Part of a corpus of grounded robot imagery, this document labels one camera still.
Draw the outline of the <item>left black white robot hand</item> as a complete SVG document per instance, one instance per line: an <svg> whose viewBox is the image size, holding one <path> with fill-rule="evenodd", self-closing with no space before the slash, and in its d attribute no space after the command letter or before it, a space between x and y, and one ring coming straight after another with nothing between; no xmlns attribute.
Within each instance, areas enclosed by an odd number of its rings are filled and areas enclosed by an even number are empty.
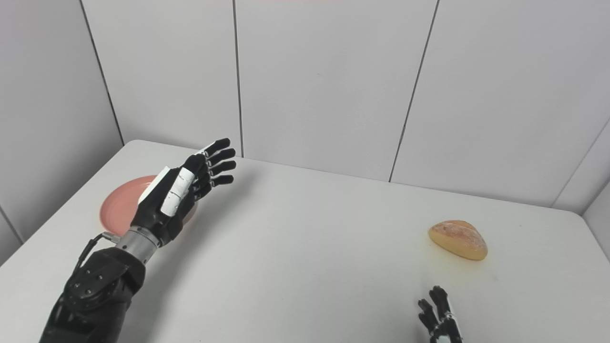
<svg viewBox="0 0 610 343"><path fill-rule="evenodd" d="M218 185L231 184L227 174L237 163L229 138L214 141L190 155L185 163L165 167L141 194L131 226L148 230L157 246L170 243L183 230L184 219L194 204Z"/></svg>

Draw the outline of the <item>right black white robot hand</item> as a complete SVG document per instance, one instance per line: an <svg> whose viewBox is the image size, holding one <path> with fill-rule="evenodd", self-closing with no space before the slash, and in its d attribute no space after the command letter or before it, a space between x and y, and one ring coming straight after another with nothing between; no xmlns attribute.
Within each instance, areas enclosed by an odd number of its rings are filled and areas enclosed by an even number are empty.
<svg viewBox="0 0 610 343"><path fill-rule="evenodd" d="M440 286L429 291L433 304L422 298L417 304L420 308L418 317L429 334L430 343L463 343L455 313L452 310L448 293Z"/></svg>

